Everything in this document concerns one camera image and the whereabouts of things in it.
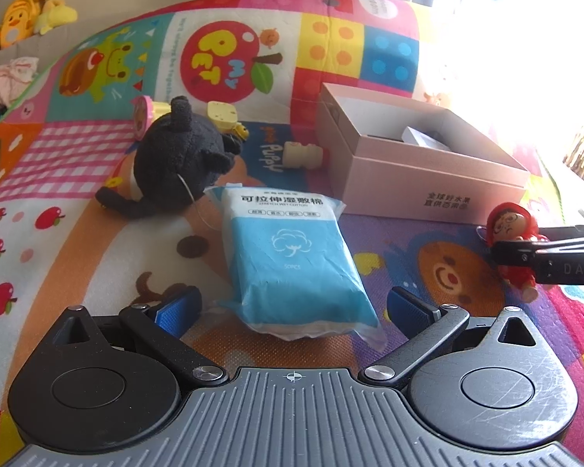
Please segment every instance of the green leaf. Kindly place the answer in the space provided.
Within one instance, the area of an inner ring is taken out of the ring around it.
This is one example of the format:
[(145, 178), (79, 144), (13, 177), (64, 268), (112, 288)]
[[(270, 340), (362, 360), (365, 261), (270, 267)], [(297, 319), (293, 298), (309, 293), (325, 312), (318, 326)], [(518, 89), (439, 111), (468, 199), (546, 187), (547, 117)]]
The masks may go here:
[(273, 73), (263, 63), (254, 63), (251, 68), (251, 81), (256, 90), (268, 94), (273, 88)]

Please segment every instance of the frog illustration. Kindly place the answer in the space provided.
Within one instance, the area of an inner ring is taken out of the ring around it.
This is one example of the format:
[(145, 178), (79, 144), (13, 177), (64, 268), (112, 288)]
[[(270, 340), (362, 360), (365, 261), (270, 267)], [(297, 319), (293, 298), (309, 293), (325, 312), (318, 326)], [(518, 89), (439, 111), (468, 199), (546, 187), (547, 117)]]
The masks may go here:
[(104, 99), (107, 85), (126, 82), (131, 72), (125, 65), (125, 57), (134, 45), (118, 39), (129, 29), (126, 27), (111, 33), (100, 45), (76, 54), (63, 68), (58, 92), (63, 96), (78, 96), (89, 91), (93, 101), (98, 103)]

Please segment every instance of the triangular cutout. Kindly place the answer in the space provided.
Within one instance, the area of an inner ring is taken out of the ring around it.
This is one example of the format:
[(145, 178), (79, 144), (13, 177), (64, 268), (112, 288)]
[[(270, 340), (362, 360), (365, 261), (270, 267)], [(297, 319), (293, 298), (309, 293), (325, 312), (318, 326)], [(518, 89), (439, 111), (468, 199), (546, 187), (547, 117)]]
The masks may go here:
[(506, 322), (498, 340), (503, 344), (516, 344), (517, 346), (536, 345), (532, 334), (519, 318), (511, 318)]
[(89, 339), (89, 335), (86, 333), (82, 320), (72, 316), (65, 321), (63, 327), (54, 337), (54, 344), (57, 346), (64, 346), (66, 344), (86, 342)]

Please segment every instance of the black plush toy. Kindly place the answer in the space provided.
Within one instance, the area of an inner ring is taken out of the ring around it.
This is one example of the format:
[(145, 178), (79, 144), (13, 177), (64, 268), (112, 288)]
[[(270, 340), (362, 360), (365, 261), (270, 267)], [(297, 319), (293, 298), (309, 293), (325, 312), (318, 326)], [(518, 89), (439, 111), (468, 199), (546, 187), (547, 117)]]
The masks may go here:
[(136, 150), (134, 178), (142, 199), (128, 200), (105, 186), (95, 198), (130, 219), (181, 212), (234, 167), (237, 154), (239, 140), (193, 114), (188, 99), (178, 96), (171, 100), (171, 112), (152, 123)]

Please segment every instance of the crosshair symbol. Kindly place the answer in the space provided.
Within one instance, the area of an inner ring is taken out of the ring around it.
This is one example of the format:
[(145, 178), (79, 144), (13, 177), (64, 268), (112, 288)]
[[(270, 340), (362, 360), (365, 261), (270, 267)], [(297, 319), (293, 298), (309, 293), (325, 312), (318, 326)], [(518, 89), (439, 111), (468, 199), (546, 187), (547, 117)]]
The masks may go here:
[(288, 381), (291, 382), (296, 382), (298, 380), (301, 379), (301, 377), (305, 377), (305, 376), (301, 376), (301, 374), (299, 374), (298, 372), (290, 372), (289, 374), (287, 374), (286, 376), (284, 376)]

